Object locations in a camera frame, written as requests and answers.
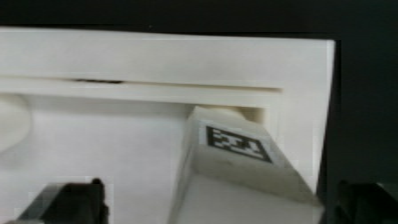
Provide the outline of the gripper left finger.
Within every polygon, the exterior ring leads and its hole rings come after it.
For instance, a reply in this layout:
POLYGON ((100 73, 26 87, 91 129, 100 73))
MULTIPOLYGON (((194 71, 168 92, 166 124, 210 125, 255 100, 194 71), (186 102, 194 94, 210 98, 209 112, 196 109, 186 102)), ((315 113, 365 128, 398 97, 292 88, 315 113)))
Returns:
POLYGON ((109 224, 106 184, 52 183, 11 224, 109 224))

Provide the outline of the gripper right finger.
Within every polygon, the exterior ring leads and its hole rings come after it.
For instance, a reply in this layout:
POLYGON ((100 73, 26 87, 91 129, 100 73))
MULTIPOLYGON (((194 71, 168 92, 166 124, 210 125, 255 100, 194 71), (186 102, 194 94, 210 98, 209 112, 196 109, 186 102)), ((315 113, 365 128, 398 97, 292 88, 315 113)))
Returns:
POLYGON ((398 224, 398 184, 338 185, 337 224, 398 224))

